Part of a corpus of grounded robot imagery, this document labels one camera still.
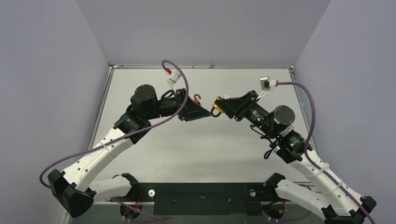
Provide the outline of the yellow padlock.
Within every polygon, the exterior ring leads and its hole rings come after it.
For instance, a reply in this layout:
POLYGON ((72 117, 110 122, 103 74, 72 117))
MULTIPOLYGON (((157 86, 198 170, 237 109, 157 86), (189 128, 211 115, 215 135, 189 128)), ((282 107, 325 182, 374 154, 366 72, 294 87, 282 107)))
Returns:
POLYGON ((223 113, 224 113, 223 110, 221 108, 219 108, 219 106, 216 104, 216 102, 214 102, 212 104, 212 109, 210 111, 211 116, 214 118, 217 118, 223 113))

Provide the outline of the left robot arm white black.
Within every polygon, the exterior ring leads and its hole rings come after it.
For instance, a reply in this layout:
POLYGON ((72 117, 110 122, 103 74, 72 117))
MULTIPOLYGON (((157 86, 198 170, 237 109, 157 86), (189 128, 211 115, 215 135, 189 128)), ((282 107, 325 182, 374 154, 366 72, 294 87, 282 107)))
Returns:
POLYGON ((136 145, 151 127, 150 120, 172 116, 181 121, 193 121, 210 116, 197 99, 191 99, 185 88, 167 91, 157 98, 149 84, 140 85, 131 97, 131 104, 114 126, 96 145, 96 150, 85 154, 75 163, 60 171, 48 174, 50 189, 73 218, 87 212, 97 202, 120 197, 135 200, 140 184, 129 173, 111 179, 95 181, 96 176, 123 151, 136 145))

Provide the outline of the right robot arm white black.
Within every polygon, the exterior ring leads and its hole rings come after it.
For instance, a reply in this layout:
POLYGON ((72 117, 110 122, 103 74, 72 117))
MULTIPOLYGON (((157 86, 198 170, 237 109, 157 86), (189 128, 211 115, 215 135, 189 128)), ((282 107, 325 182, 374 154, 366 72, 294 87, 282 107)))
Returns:
POLYGON ((236 121, 248 120, 258 128, 270 147, 286 164, 301 173, 316 188, 311 191, 274 173, 264 184, 264 195, 298 204, 320 217, 326 224, 361 224, 376 206, 370 196, 349 188, 312 148, 309 141, 293 127, 294 111, 277 106, 272 111, 259 105, 259 96, 250 91, 239 98, 217 98, 213 107, 236 121))

